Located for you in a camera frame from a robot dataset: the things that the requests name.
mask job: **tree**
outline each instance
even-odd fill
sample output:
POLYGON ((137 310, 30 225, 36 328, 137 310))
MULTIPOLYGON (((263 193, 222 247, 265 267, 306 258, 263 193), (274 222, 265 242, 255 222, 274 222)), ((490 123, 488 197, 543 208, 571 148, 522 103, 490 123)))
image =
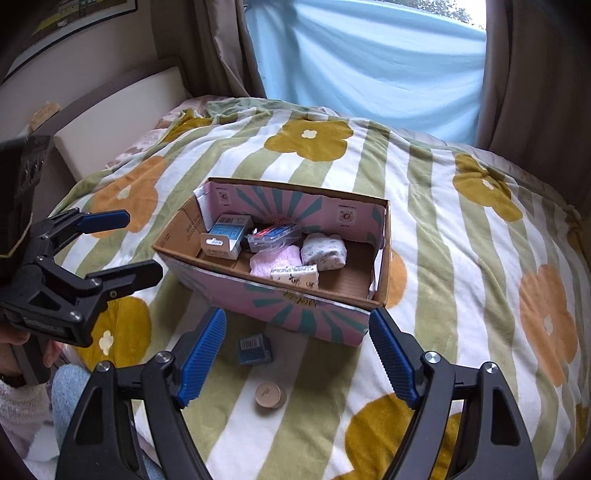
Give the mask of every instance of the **tree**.
POLYGON ((442 17, 455 18, 460 22, 472 23, 472 17, 466 12, 465 8, 459 8, 456 0, 386 0, 393 4, 404 5, 405 7, 418 8, 441 15, 442 17))

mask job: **blue jeans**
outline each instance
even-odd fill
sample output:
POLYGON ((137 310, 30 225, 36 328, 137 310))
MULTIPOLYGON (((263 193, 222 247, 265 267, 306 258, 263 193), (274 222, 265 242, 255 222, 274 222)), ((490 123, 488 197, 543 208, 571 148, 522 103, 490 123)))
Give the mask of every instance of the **blue jeans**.
MULTIPOLYGON (((59 368, 53 379, 51 403, 53 423, 56 427, 57 444, 61 448, 70 420, 74 415, 78 400, 90 378, 90 374, 76 365, 64 365, 59 368)), ((164 480, 160 467, 144 452, 142 458, 150 480, 164 480)))

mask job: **bedspread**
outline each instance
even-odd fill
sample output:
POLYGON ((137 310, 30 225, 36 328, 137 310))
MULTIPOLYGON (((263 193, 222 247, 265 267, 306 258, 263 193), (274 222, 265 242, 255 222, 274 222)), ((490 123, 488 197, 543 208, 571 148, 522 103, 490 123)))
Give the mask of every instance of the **bedspread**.
MULTIPOLYGON (((78 275, 149 258, 163 263, 152 242, 210 176, 387 198, 388 311, 425 350, 461 365, 493 360, 501 367, 540 477, 550 479, 587 432, 591 301, 580 218, 549 187, 485 157, 327 110, 259 99, 212 102, 205 117, 180 112, 148 151, 131 152, 77 184, 58 210, 126 208, 131 222, 82 235, 58 260, 78 275)), ((158 286, 110 302, 95 344, 79 351, 88 366, 105 358, 119 366, 144 361, 199 321, 205 301, 163 267, 158 286)), ((454 402, 432 478, 445 476, 460 410, 454 402)), ((378 479, 410 416, 369 336, 356 349, 232 312, 201 396, 184 410, 216 479, 237 472, 261 480, 378 479), (238 339, 258 332, 271 339, 275 361, 239 366, 238 339), (284 407, 255 408, 254 391, 264 381, 283 386, 284 407)), ((143 407, 136 406, 136 420, 150 441, 143 407)))

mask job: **white headboard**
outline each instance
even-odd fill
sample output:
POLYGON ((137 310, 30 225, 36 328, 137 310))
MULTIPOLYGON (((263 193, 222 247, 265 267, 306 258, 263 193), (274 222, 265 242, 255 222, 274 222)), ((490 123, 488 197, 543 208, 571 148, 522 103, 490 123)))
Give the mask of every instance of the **white headboard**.
POLYGON ((177 66, 135 82, 68 123, 54 135, 55 146, 76 181, 105 168, 158 119, 187 99, 177 66))

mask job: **person's hand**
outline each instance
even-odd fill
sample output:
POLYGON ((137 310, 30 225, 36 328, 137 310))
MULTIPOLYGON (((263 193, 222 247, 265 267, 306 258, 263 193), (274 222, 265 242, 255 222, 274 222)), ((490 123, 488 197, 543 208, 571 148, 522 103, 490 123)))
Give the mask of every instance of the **person's hand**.
MULTIPOLYGON (((18 330, 6 322, 0 323, 0 374, 9 377, 17 377, 22 374, 17 359, 12 353, 10 345, 22 345, 27 343, 30 334, 18 330)), ((61 353, 61 344, 50 340, 43 354, 43 364, 49 368, 57 360, 61 353)))

